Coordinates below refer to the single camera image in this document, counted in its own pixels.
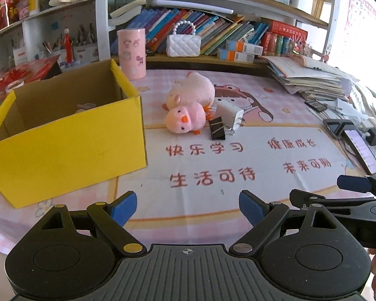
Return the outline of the black binder clip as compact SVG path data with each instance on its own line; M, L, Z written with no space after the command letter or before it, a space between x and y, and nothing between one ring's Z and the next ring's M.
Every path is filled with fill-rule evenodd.
M221 116L210 120L209 128L211 131L211 139L213 141L225 140L225 125Z

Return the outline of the white charger plug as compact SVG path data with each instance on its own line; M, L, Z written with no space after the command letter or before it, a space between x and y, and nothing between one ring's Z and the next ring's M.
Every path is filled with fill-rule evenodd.
M244 110L228 101L217 103L215 116L221 117L223 128L230 135L234 135L244 122Z

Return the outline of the pink plush chick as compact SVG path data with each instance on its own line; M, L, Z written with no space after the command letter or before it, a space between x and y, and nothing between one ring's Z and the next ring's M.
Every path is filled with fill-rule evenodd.
M166 128L175 134L192 132L200 134L207 121L211 119L211 106L190 102L168 111L165 118Z

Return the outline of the large pink plush pig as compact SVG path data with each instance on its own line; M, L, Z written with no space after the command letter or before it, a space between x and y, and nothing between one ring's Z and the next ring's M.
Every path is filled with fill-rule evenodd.
M211 80L198 72L190 72L184 80L175 82L162 107L170 111L191 102L198 102L203 107L211 107L214 100L215 86Z

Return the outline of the white eraser block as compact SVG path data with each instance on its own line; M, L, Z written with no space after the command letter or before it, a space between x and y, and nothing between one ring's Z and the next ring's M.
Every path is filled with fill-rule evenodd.
M96 104L94 104L94 103L78 104L76 106L75 113L81 113L81 112L84 112L84 111L88 111L88 110L93 109L95 107L96 107Z

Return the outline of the lit smartphone charging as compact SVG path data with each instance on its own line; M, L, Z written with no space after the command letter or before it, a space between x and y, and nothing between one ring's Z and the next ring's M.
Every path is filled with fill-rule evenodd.
M357 130L345 130L342 134L367 175L376 175L376 158Z

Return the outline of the yellow cardboard box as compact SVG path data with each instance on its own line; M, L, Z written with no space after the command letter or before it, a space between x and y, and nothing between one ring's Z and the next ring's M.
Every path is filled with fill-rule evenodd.
M75 113L85 103L96 107ZM0 193L16 209L146 166L141 98L112 59L28 83L0 106Z

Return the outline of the orange white box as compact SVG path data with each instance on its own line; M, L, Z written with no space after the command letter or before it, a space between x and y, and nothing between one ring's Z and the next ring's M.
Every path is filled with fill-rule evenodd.
M252 54L255 56L263 55L263 47L255 44L249 44L243 41L232 41L227 40L225 48L233 52L243 52L247 54Z
M218 49L217 57L220 60L243 62L253 64L255 62L255 55L244 52L229 51L226 49Z

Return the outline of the white tape roll on paper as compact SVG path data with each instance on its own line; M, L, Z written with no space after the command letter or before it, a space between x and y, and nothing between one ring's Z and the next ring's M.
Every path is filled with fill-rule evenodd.
M11 91L13 91L16 88L22 87L24 85L24 80L15 80L11 83L9 83L6 88L5 92L9 94Z

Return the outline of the white pen organizer box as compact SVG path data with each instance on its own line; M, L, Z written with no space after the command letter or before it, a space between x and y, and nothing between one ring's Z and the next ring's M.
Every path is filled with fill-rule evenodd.
M73 46L71 63L67 62L67 55L65 49L57 49L53 52L47 52L46 55L48 57L58 56L57 63L60 67L72 67L74 65L84 65L99 61L97 43L88 44L84 46Z

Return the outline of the orange white box upper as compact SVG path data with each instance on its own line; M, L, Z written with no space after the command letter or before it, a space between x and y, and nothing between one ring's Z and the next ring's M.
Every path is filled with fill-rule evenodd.
M232 41L227 40L225 48L233 52L243 52L247 54L252 54L255 56L263 55L263 47L255 44L249 44L243 41Z

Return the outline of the red dictionary book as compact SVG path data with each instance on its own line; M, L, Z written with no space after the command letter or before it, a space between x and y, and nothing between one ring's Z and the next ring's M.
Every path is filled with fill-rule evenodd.
M288 37L293 41L301 41L305 43L308 38L307 31L300 29L299 27L289 25L287 23L279 22L277 20L272 20L270 22L269 29L271 33L275 33L283 37Z

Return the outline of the pink cartoon cylinder container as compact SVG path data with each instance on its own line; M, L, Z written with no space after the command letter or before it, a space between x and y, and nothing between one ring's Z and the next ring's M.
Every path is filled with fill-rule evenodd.
M144 29L121 29L117 32L119 66L129 80L146 76L146 37Z

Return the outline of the white yellow bottle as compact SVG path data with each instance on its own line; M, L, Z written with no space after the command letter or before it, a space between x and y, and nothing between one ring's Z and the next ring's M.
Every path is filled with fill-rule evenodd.
M40 12L40 0L28 0L29 16Z

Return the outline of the white bookshelf frame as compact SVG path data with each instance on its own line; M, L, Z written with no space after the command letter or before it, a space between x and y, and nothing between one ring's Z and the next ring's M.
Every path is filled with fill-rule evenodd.
M117 2L129 2L130 0L115 0ZM269 18L279 20L286 23L304 23L313 27L326 30L325 44L329 45L332 40L333 29L332 22L324 22L319 18L307 14L297 8L282 4L274 0L146 0L148 6L170 6L171 2L181 4L188 3L195 8L198 4L203 11L211 11L220 15L227 15L228 11L232 11L233 18L243 16L246 20L260 20ZM10 25L0 31L0 70L8 65L7 45L3 36L16 28L21 28L24 32L23 40L26 48L27 60L34 60L35 54L39 53L43 36L46 30L42 28L43 18L51 14L62 12L69 14L72 8L78 8L86 4L92 4L95 14L83 17L84 21L94 20L96 22L96 34L98 39L98 55L100 60L110 58L109 34L115 28L109 25L108 6L109 0L81 0L72 3L59 4L53 8L49 8L31 17Z

